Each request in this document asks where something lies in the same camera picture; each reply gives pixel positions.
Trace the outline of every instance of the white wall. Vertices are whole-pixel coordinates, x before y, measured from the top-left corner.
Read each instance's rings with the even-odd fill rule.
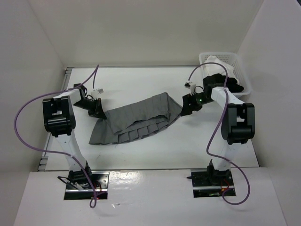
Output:
[[[265,0],[238,52],[253,86],[253,145],[289,226],[300,225],[301,210],[300,40],[297,1]]]
[[[195,65],[237,52],[263,0],[29,0],[65,66]]]
[[[40,154],[19,142],[13,120],[27,100],[60,89],[63,65],[27,1],[0,1],[0,222],[13,225],[31,170]],[[41,101],[24,111],[19,120],[22,136],[43,147]]]

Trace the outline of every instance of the gray cloth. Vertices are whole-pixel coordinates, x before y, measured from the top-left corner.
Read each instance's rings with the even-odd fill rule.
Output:
[[[181,106],[165,92],[106,111],[107,120],[97,121],[89,144],[121,144],[148,137],[171,125],[181,110]]]

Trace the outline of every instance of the white laundry basket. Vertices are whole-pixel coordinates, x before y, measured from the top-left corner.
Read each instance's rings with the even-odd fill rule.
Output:
[[[243,67],[242,61],[240,57],[236,53],[230,53],[230,52],[206,52],[201,53],[199,55],[199,62],[202,64],[204,63],[207,58],[212,55],[219,58],[221,61],[231,65],[234,67],[234,75],[236,79],[238,79],[239,84],[243,86],[245,89],[241,93],[233,93],[236,97],[241,97],[243,95],[248,95],[251,93],[251,83],[246,75],[246,71]],[[202,79],[206,76],[208,76],[205,68],[201,67],[201,75]]]

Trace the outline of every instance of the white floor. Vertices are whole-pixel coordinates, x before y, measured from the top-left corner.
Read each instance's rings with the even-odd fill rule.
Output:
[[[190,170],[111,171],[108,200],[90,209],[89,200],[64,201],[67,172],[32,172],[15,226],[286,226],[266,168],[244,168],[250,198],[230,206],[220,197],[193,198]],[[237,202],[246,195],[246,182],[232,169]]]
[[[103,88],[104,110],[121,107],[144,100],[153,95],[167,92],[182,105],[182,96],[189,90],[184,87],[193,67],[137,67],[99,68],[95,80],[96,88]],[[73,69],[68,87],[81,83],[93,69]],[[202,85],[197,70],[192,81]],[[85,85],[92,90],[92,80]],[[220,118],[222,109],[210,103],[190,116],[179,118],[166,130],[148,137],[120,145],[89,145],[89,139],[96,118],[87,111],[74,107],[76,117],[75,136],[80,150],[93,170],[132,170],[132,169],[191,169],[205,168],[210,156],[206,154],[207,142]],[[218,153],[224,145],[220,132],[217,133],[211,152]],[[48,150],[61,150],[51,138]],[[46,170],[67,170],[64,156],[48,154]],[[234,162],[242,167],[258,167],[252,142],[242,145]]]

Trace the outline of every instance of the gray wall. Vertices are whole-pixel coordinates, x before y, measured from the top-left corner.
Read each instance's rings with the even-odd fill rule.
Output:
[[[300,225],[301,7],[296,0],[265,0],[239,55],[253,86],[253,145],[269,168],[289,226]]]
[[[0,1],[0,31],[0,222],[10,226],[41,155],[17,140],[15,114],[29,99],[60,89],[64,69],[27,1]],[[41,102],[30,105],[18,124],[25,140],[39,147],[47,135],[41,110]]]
[[[263,0],[29,0],[65,66],[196,65],[237,52]]]

